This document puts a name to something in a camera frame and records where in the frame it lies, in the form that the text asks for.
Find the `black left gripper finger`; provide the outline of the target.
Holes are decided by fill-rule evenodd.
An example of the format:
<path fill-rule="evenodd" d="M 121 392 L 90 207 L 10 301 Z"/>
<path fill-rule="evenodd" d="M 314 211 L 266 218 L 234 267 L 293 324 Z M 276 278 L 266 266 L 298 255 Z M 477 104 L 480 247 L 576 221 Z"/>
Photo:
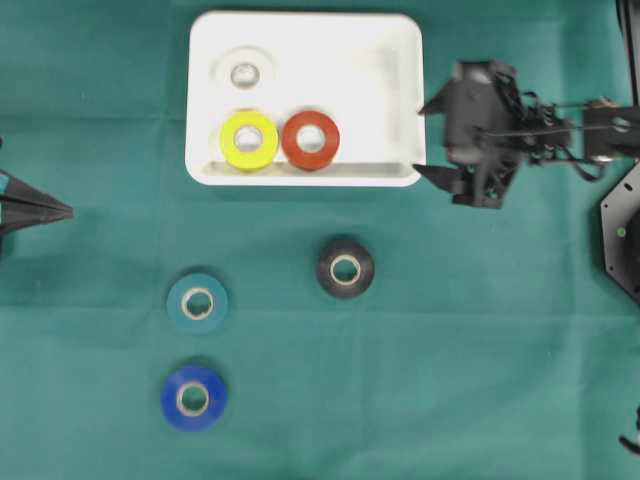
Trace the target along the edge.
<path fill-rule="evenodd" d="M 31 226 L 54 223 L 60 220 L 70 219 L 73 215 L 73 211 L 67 210 L 40 207 L 2 207 L 1 232 L 10 233 Z"/>
<path fill-rule="evenodd" d="M 54 210 L 72 210 L 69 205 L 35 189 L 4 170 L 1 171 L 1 199 Z"/>

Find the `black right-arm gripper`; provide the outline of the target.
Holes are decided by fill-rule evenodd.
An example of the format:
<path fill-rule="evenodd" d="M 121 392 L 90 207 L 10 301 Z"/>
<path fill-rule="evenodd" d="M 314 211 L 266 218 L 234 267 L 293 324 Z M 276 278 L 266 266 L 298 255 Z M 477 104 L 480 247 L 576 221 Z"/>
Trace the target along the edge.
<path fill-rule="evenodd" d="M 452 195 L 452 202 L 475 208 L 499 209 L 503 198 L 525 156 L 533 147 L 525 140 L 528 131 L 541 130 L 551 123 L 542 118 L 538 95 L 522 91 L 515 79 L 502 79 L 501 93 L 515 115 L 509 130 L 482 131 L 487 150 L 476 165 L 453 167 L 413 164 L 413 169 L 432 185 Z M 457 89 L 457 81 L 448 80 L 418 111 L 419 115 L 447 114 Z"/>

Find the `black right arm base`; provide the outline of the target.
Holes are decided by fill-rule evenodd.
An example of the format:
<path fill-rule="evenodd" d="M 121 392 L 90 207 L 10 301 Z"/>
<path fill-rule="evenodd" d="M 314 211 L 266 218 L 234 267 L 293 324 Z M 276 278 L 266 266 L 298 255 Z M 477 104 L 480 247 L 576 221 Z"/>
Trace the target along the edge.
<path fill-rule="evenodd" d="M 639 303 L 639 164 L 600 203 L 604 267 Z"/>

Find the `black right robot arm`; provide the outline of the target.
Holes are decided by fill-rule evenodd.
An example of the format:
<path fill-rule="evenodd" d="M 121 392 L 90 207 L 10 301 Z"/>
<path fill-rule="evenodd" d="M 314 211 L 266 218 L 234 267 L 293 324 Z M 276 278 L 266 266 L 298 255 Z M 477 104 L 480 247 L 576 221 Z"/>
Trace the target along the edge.
<path fill-rule="evenodd" d="M 499 209 L 523 163 L 566 162 L 588 182 L 618 156 L 639 154 L 639 109 L 605 99 L 580 105 L 581 121 L 558 115 L 533 91 L 520 91 L 513 66 L 458 61 L 444 86 L 421 109 L 444 117 L 447 166 L 414 170 L 450 194 L 453 203 Z"/>

